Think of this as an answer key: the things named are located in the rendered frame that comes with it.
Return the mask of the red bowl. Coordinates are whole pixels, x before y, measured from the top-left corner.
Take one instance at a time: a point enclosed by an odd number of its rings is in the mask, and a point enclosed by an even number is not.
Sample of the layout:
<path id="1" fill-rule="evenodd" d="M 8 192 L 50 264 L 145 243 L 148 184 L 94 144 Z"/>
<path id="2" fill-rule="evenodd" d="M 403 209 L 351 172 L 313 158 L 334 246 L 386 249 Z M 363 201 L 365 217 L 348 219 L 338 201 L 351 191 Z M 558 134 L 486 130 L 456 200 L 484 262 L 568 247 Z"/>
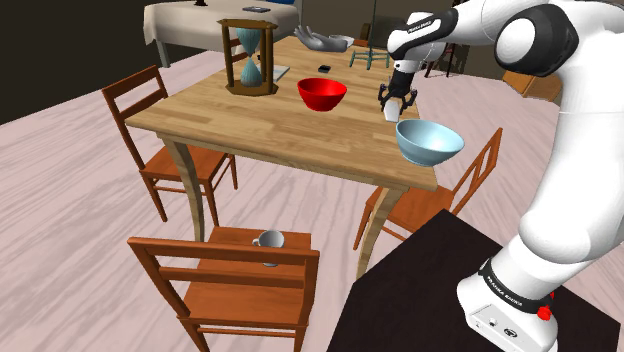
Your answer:
<path id="1" fill-rule="evenodd" d="M 305 78 L 297 82 L 305 105 L 314 111 L 327 112 L 335 108 L 347 92 L 341 82 L 326 78 Z"/>

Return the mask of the grey hand sculpture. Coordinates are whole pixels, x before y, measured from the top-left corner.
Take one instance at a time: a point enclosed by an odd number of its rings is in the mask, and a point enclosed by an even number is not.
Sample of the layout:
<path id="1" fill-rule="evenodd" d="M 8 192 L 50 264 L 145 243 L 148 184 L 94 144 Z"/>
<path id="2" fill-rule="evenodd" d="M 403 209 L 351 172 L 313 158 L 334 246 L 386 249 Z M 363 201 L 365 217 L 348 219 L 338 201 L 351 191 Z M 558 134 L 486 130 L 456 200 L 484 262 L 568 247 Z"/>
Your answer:
<path id="1" fill-rule="evenodd" d="M 315 33 L 308 26 L 303 28 L 299 25 L 294 29 L 294 34 L 304 46 L 313 51 L 345 52 L 347 50 L 344 41 Z"/>

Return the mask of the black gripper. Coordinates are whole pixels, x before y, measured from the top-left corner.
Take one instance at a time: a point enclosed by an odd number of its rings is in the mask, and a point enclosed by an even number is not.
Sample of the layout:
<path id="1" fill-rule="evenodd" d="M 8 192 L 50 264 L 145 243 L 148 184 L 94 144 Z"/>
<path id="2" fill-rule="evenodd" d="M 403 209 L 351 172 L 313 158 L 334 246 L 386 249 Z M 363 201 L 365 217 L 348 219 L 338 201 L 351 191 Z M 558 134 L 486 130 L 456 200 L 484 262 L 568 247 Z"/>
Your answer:
<path id="1" fill-rule="evenodd" d="M 391 97 L 402 98 L 402 105 L 399 114 L 402 114 L 407 108 L 411 107 L 417 97 L 418 91 L 411 89 L 411 83 L 414 78 L 414 72 L 402 72 L 398 69 L 393 71 L 389 86 L 384 83 L 380 84 L 378 92 L 378 100 L 381 106 L 384 106 Z"/>

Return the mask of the grey flat book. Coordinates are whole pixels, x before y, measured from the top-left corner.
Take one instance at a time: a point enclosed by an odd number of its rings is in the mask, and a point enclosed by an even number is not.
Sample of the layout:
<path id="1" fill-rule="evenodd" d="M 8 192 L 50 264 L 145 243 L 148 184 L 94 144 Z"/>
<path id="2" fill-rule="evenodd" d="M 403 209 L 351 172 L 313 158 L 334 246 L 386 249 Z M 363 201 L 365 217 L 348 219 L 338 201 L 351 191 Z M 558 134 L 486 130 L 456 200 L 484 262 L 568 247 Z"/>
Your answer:
<path id="1" fill-rule="evenodd" d="M 263 82 L 265 80 L 265 78 L 262 75 L 262 68 L 260 66 L 259 63 L 256 64 L 257 67 L 257 76 L 259 77 L 260 81 Z M 283 65 L 274 65 L 273 66 L 273 82 L 276 83 L 278 82 L 288 71 L 290 70 L 289 66 L 283 66 Z"/>

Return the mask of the dark robot stand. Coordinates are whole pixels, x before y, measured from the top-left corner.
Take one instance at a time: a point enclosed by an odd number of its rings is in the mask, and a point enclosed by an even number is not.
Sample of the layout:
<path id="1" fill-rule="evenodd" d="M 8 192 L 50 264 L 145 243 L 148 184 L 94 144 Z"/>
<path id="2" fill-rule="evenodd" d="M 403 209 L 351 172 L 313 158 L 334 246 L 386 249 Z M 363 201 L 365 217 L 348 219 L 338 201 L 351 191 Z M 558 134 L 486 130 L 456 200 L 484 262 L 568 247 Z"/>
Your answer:
<path id="1" fill-rule="evenodd" d="M 507 246 L 512 264 L 540 279 L 571 266 Z M 500 249 L 440 211 L 353 283 L 327 352 L 503 352 L 468 326 L 456 293 Z M 617 352 L 620 323 L 567 288 L 554 290 L 550 310 L 557 352 Z"/>

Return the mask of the orange wooden box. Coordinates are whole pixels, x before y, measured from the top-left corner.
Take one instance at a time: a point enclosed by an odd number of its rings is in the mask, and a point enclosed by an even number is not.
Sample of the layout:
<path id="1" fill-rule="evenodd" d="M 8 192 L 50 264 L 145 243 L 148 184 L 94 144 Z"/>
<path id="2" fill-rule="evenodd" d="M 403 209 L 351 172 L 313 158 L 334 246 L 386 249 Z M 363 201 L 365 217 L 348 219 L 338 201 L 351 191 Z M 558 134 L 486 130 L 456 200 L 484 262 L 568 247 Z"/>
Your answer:
<path id="1" fill-rule="evenodd" d="M 506 71 L 502 80 L 523 98 L 537 98 L 549 102 L 553 102 L 562 89 L 562 82 L 555 74 L 536 77 Z"/>

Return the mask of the grey mug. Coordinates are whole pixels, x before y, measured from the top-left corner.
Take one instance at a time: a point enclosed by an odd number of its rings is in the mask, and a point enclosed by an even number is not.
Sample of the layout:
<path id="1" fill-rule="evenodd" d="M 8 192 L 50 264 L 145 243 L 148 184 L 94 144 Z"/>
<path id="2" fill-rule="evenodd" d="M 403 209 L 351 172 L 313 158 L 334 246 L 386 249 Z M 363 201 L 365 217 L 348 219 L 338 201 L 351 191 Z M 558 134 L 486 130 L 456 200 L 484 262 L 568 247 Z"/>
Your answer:
<path id="1" fill-rule="evenodd" d="M 262 232 L 257 238 L 252 240 L 252 244 L 258 247 L 282 248 L 285 237 L 277 230 L 267 230 Z"/>

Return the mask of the light blue bowl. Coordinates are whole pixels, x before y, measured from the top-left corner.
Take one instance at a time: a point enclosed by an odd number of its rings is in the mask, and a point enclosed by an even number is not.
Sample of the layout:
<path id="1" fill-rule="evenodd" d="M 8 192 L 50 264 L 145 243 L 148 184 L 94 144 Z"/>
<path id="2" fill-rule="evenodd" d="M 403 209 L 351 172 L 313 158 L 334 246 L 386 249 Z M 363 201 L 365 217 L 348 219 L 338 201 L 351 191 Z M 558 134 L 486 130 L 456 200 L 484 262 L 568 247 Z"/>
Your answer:
<path id="1" fill-rule="evenodd" d="M 417 165 L 438 165 L 464 148 L 454 130 L 433 121 L 405 119 L 396 124 L 396 139 L 403 157 Z"/>

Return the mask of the table with white cloth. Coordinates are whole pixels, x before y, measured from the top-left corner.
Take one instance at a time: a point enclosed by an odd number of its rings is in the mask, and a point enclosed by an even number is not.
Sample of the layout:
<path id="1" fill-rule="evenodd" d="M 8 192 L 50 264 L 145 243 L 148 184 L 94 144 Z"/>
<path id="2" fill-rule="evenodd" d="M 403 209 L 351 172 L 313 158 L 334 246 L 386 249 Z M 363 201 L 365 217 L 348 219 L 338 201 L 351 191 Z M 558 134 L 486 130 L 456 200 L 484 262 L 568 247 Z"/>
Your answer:
<path id="1" fill-rule="evenodd" d="M 165 68 L 170 66 L 166 44 L 222 52 L 222 27 L 218 23 L 221 19 L 253 19 L 276 24 L 275 41 L 292 35 L 300 24 L 294 5 L 263 0 L 204 0 L 206 6 L 196 6 L 195 2 L 163 2 L 144 8 L 145 43 L 156 42 Z"/>

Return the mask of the wooden hourglass with blue glass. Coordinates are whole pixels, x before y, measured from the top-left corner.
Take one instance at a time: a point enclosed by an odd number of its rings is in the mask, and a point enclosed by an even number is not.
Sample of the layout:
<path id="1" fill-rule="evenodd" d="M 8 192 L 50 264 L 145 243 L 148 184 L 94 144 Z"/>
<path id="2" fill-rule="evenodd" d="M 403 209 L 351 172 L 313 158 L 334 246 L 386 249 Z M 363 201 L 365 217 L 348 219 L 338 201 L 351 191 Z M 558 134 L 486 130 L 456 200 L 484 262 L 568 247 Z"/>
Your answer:
<path id="1" fill-rule="evenodd" d="M 278 28 L 264 20 L 221 19 L 222 40 L 227 74 L 226 89 L 234 95 L 264 96 L 273 95 L 278 86 L 273 82 L 273 31 Z M 230 40 L 238 38 L 248 57 L 233 63 L 231 61 Z M 257 76 L 256 64 L 262 68 L 263 82 Z"/>

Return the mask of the brown wooden chair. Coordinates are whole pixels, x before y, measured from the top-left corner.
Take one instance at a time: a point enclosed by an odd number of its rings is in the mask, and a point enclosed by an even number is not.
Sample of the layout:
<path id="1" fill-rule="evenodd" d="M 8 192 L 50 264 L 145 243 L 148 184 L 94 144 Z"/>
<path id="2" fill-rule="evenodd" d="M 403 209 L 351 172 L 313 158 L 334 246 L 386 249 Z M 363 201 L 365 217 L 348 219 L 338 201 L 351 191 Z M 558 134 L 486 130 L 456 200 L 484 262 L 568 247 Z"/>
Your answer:
<path id="1" fill-rule="evenodd" d="M 116 103 L 118 97 L 150 80 L 155 80 L 158 84 L 158 88 L 154 92 L 140 99 L 130 107 L 123 110 L 119 109 Z M 159 192 L 185 193 L 185 190 L 159 186 L 158 182 L 161 180 L 180 182 L 181 177 L 178 169 L 166 147 L 161 148 L 149 161 L 144 162 L 125 124 L 127 118 L 168 97 L 168 92 L 159 69 L 156 65 L 152 65 L 103 88 L 101 92 L 120 131 L 122 139 L 138 167 L 141 178 L 147 187 L 161 220 L 166 222 L 168 218 Z M 214 193 L 227 171 L 231 172 L 234 189 L 238 189 L 235 156 L 196 146 L 189 146 L 188 149 L 196 168 L 199 183 L 204 188 L 201 195 L 207 199 L 213 223 L 218 226 L 219 218 Z"/>
<path id="2" fill-rule="evenodd" d="M 248 53 L 246 52 L 244 46 L 241 44 L 238 38 L 231 39 L 229 45 L 231 61 L 233 63 L 246 59 L 248 57 Z"/>
<path id="3" fill-rule="evenodd" d="M 135 256 L 200 352 L 204 335 L 284 337 L 301 352 L 320 252 L 309 233 L 256 246 L 261 229 L 215 227 L 206 242 L 131 237 Z"/>
<path id="4" fill-rule="evenodd" d="M 442 209 L 457 215 L 495 168 L 502 133 L 502 128 L 496 130 L 452 190 L 443 186 L 435 191 L 411 188 L 402 194 L 387 220 L 415 232 Z"/>

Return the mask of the teal metal stand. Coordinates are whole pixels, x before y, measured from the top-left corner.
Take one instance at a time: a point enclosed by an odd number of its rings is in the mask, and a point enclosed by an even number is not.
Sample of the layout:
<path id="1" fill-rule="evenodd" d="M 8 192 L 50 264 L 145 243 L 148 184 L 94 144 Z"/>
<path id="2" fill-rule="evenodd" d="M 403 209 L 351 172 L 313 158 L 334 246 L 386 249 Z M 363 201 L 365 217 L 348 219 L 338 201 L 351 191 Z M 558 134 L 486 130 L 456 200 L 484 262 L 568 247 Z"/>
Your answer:
<path id="1" fill-rule="evenodd" d="M 390 55 L 387 52 L 376 52 L 372 48 L 367 48 L 365 51 L 353 51 L 349 66 L 352 66 L 356 60 L 364 60 L 367 70 L 371 68 L 373 61 L 383 61 L 386 68 L 390 66 Z"/>

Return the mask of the wooden dining table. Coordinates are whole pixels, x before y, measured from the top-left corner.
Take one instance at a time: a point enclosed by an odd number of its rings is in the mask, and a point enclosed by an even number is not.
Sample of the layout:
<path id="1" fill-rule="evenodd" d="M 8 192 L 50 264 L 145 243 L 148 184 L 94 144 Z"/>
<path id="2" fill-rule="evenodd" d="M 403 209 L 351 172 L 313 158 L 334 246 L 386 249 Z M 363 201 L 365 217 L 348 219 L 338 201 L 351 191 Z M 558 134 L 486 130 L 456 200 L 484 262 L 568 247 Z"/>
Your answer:
<path id="1" fill-rule="evenodd" d="M 391 69 L 350 66 L 346 53 L 308 50 L 294 37 L 278 41 L 274 60 L 288 66 L 274 95 L 233 95 L 227 75 L 210 77 L 130 117 L 129 126 L 156 133 L 172 156 L 189 199 L 196 240 L 205 235 L 204 209 L 189 146 L 312 171 L 381 187 L 361 242 L 356 274 L 362 276 L 389 212 L 411 188 L 434 191 L 435 172 L 400 153 L 395 126 L 384 119 L 378 89 Z M 327 64 L 347 93 L 329 112 L 309 109 L 297 83 Z"/>

